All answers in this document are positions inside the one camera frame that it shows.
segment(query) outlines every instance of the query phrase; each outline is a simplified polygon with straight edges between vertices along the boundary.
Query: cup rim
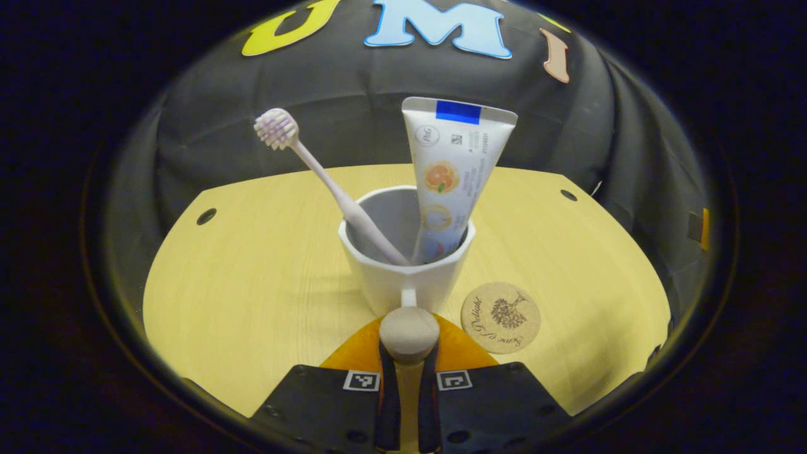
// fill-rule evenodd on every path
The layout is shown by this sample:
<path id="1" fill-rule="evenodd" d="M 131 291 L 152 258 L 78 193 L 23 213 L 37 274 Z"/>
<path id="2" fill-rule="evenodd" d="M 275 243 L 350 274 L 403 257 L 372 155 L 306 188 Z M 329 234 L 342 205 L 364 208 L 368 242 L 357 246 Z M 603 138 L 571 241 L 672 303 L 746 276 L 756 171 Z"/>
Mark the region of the cup rim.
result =
<path id="1" fill-rule="evenodd" d="M 381 187 L 379 189 L 374 189 L 373 191 L 370 191 L 365 195 L 359 197 L 358 199 L 356 199 L 356 203 L 360 204 L 361 202 L 369 199 L 370 197 L 382 194 L 384 192 L 401 191 L 401 190 L 417 191 L 417 186 L 413 186 L 411 184 L 401 184 L 398 186 Z M 391 265 L 390 263 L 379 262 L 359 252 L 359 250 L 356 249 L 356 246 L 354 246 L 353 243 L 350 242 L 350 240 L 348 239 L 347 221 L 345 220 L 344 217 L 342 217 L 342 220 L 339 222 L 339 229 L 337 230 L 337 235 L 339 236 L 339 239 L 342 241 L 342 244 L 349 250 L 350 254 L 359 262 L 374 267 L 382 268 L 387 271 L 393 271 L 396 273 L 415 274 L 417 272 L 428 271 L 445 265 L 450 265 L 452 261 L 453 263 L 456 263 L 459 260 L 459 258 L 466 253 L 468 247 L 470 247 L 471 240 L 473 240 L 474 235 L 476 235 L 476 227 L 474 227 L 474 221 L 469 219 L 465 240 L 451 254 L 448 254 L 447 256 L 445 256 L 440 260 L 437 260 L 436 262 L 426 263 L 425 265 L 410 265 L 410 266 Z"/>

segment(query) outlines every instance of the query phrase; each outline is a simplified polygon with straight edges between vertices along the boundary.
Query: toothbrush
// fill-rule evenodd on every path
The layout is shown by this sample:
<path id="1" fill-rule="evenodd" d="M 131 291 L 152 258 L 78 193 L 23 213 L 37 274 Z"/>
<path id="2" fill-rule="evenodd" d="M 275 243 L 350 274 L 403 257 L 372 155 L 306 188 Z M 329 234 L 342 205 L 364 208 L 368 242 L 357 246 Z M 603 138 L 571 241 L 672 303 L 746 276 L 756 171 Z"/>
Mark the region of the toothbrush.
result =
<path id="1" fill-rule="evenodd" d="M 272 149 L 284 149 L 287 146 L 291 147 L 297 153 L 297 156 L 306 163 L 309 169 L 313 170 L 316 176 L 320 177 L 322 183 L 333 194 L 333 198 L 337 200 L 339 209 L 348 221 L 356 230 L 364 234 L 390 263 L 395 265 L 407 266 L 409 261 L 403 254 L 398 251 L 395 246 L 387 240 L 387 237 L 381 233 L 378 226 L 370 219 L 367 212 L 364 211 L 355 200 L 351 199 L 339 185 L 333 181 L 330 175 L 325 172 L 321 164 L 311 155 L 308 149 L 299 140 L 299 126 L 291 114 L 283 109 L 269 109 L 263 115 L 255 119 L 255 133 L 260 139 L 271 146 Z"/>

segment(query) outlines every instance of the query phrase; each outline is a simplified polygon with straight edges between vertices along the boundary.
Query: letter m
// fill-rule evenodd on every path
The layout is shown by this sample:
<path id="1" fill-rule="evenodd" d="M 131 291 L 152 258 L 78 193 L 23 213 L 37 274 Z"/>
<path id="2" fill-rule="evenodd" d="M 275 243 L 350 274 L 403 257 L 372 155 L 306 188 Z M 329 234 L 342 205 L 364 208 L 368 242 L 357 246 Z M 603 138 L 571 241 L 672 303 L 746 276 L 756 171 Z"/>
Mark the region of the letter m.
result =
<path id="1" fill-rule="evenodd" d="M 409 21 L 431 45 L 440 44 L 454 29 L 462 27 L 462 34 L 454 40 L 458 48 L 496 58 L 512 57 L 512 52 L 502 43 L 499 19 L 504 16 L 499 11 L 460 3 L 443 12 L 425 0 L 374 0 L 373 3 L 381 5 L 383 9 L 378 30 L 364 40 L 368 46 L 405 46 L 412 43 L 415 36 L 406 32 L 406 22 Z"/>

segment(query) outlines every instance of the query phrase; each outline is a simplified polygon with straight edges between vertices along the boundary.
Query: blue stripe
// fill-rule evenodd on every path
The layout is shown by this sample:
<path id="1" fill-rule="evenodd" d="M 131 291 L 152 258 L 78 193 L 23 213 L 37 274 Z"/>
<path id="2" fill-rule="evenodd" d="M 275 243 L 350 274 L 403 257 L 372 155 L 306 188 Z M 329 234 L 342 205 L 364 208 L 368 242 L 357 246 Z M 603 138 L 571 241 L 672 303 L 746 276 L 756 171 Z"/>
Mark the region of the blue stripe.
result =
<path id="1" fill-rule="evenodd" d="M 482 108 L 479 106 L 451 103 L 450 101 L 437 101 L 437 118 L 440 120 L 479 124 L 479 114 L 481 113 Z"/>

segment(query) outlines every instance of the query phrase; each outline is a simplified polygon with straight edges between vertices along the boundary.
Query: wooden table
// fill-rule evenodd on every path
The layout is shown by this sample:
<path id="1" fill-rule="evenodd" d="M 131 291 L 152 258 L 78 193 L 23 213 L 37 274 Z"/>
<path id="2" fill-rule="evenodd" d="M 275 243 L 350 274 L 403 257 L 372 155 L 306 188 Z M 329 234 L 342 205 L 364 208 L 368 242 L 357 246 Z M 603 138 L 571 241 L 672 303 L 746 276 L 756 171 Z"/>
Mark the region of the wooden table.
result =
<path id="1" fill-rule="evenodd" d="M 415 184 L 411 165 L 328 172 L 353 198 Z M 572 201 L 561 194 L 567 190 Z M 216 214 L 197 225 L 209 208 Z M 644 369 L 670 310 L 645 255 L 590 196 L 558 174 L 497 167 L 478 230 L 438 312 L 460 326 L 466 295 L 504 281 L 537 302 L 541 327 L 521 361 L 569 413 Z M 144 296 L 153 348 L 246 417 L 295 364 L 319 365 L 375 319 L 337 239 L 339 209 L 310 172 L 202 192 L 160 248 Z"/>

